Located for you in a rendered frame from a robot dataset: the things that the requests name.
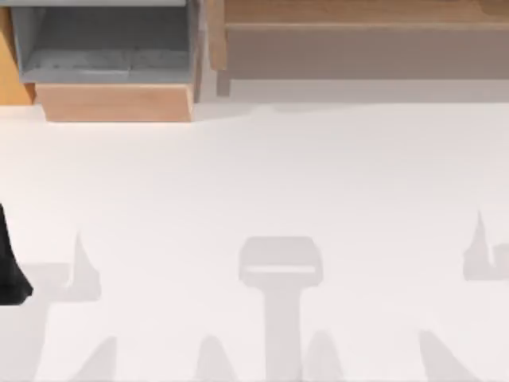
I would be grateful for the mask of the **pale wooden drawer front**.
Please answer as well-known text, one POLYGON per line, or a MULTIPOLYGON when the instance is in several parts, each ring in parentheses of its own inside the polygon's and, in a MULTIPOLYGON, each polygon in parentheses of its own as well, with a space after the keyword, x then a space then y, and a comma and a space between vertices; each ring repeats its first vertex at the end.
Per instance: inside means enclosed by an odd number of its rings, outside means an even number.
POLYGON ((37 84, 51 122, 190 122, 190 84, 37 84))

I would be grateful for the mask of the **wooden open shelf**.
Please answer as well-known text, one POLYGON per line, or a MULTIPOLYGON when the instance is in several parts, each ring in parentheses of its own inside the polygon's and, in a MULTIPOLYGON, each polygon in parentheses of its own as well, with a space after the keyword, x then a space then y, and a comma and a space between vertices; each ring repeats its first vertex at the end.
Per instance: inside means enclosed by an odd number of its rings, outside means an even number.
POLYGON ((509 80, 509 0, 204 0, 233 80, 509 80))

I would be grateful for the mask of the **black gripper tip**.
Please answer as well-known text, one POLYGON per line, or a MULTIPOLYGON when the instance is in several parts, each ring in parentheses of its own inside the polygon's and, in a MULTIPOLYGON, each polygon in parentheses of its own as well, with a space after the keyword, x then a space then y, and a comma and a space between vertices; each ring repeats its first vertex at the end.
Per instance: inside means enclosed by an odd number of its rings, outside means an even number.
POLYGON ((14 256, 4 208, 0 203, 0 306, 19 306, 32 294, 33 287, 14 256))

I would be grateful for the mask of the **wooden cupboard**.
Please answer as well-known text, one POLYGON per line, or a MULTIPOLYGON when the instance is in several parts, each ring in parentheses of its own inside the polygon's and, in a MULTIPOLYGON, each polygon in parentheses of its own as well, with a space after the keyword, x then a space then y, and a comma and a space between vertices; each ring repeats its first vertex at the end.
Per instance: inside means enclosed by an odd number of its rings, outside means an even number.
POLYGON ((0 106, 29 106, 35 96, 34 85, 19 79, 10 8, 0 7, 0 106))

